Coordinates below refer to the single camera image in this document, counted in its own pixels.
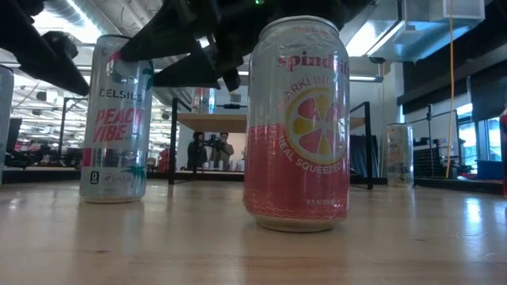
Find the person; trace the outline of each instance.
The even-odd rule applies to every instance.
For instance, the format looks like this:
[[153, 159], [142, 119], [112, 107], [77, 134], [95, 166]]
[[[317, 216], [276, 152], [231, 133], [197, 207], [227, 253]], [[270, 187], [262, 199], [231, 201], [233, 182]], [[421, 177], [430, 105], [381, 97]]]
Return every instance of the person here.
[[194, 166], [197, 168], [203, 167], [203, 164], [208, 161], [208, 153], [204, 147], [204, 133], [202, 131], [195, 131], [193, 133], [193, 141], [189, 143], [187, 155], [188, 170], [192, 170]]
[[229, 133], [221, 132], [219, 141], [213, 146], [209, 160], [213, 162], [215, 169], [219, 168], [220, 162], [223, 162], [222, 170], [229, 169], [229, 159], [234, 154], [234, 148], [227, 143], [227, 139], [229, 139]]

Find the celsius can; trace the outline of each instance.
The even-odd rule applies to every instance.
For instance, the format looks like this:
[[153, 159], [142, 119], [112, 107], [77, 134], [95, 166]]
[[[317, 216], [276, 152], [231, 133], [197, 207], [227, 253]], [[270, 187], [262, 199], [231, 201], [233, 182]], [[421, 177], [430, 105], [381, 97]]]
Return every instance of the celsius can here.
[[9, 134], [10, 106], [13, 101], [13, 71], [0, 64], [0, 185], [3, 164], [6, 159], [7, 135]]
[[127, 41], [101, 36], [93, 51], [79, 189], [86, 202], [130, 202], [146, 191], [154, 67], [122, 61]]
[[414, 142], [407, 123], [387, 126], [387, 184], [410, 187], [414, 184]]
[[349, 211], [349, 56], [334, 24], [286, 17], [250, 59], [243, 203], [262, 226], [328, 230]]

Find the sparkling water can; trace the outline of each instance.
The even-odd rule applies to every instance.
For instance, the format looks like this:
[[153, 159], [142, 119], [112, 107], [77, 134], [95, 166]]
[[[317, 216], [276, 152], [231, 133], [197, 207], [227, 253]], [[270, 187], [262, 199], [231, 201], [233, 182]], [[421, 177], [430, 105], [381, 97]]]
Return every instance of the sparkling water can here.
[[312, 16], [266, 26], [250, 57], [243, 203], [262, 226], [328, 230], [349, 212], [349, 56]]
[[10, 107], [13, 101], [13, 71], [0, 64], [0, 185], [6, 159], [7, 136], [9, 134]]
[[410, 187], [414, 184], [414, 141], [407, 123], [387, 126], [387, 184]]
[[507, 104], [500, 115], [500, 149], [503, 171], [504, 197], [507, 198]]
[[93, 51], [79, 189], [86, 202], [131, 202], [146, 191], [154, 66], [121, 60], [127, 41], [101, 36]]

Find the ceiling duct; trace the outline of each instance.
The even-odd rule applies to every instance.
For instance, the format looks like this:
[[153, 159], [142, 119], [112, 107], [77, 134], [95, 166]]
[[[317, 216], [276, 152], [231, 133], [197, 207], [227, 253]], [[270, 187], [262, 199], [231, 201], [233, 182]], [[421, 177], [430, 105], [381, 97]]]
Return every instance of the ceiling duct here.
[[[485, 18], [484, 0], [453, 0], [454, 39]], [[451, 0], [378, 0], [359, 29], [346, 42], [351, 56], [367, 55], [393, 61], [424, 59], [450, 43]]]
[[90, 20], [104, 33], [121, 34], [120, 30], [91, 0], [47, 0], [44, 2], [44, 9], [68, 21], [76, 28], [84, 29], [86, 21]]

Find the wood grain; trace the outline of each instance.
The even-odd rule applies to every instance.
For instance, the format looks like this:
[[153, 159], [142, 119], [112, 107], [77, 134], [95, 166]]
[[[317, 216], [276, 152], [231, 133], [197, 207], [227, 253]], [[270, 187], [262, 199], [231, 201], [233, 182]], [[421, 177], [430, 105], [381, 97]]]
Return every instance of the wood grain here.
[[319, 234], [265, 230], [241, 183], [149, 181], [141, 202], [80, 203], [78, 184], [0, 188], [2, 284], [507, 284], [507, 200], [354, 188]]

